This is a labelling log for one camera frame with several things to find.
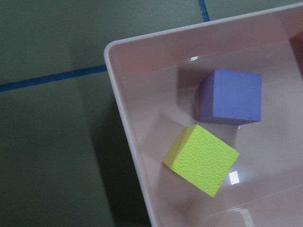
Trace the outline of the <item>yellow foam block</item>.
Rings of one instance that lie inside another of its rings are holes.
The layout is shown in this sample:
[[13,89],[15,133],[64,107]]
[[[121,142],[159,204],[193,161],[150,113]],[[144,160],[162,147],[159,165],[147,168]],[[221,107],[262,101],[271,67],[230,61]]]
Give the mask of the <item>yellow foam block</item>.
[[163,163],[212,198],[221,188],[239,152],[202,126],[187,126]]

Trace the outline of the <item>pink plastic bin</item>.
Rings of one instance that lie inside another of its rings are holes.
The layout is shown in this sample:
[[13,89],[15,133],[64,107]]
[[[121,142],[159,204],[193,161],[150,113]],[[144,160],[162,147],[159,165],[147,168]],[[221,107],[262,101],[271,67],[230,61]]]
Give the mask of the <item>pink plastic bin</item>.
[[[104,58],[152,226],[302,226],[302,3],[113,41]],[[192,124],[239,151],[239,182],[214,197],[163,163]]]

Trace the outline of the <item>purple foam block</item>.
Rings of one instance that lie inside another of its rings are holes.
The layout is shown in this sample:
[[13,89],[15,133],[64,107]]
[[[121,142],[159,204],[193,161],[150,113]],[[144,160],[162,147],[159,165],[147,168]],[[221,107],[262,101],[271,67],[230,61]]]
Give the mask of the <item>purple foam block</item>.
[[214,70],[199,86],[199,121],[226,125],[260,122],[262,75]]

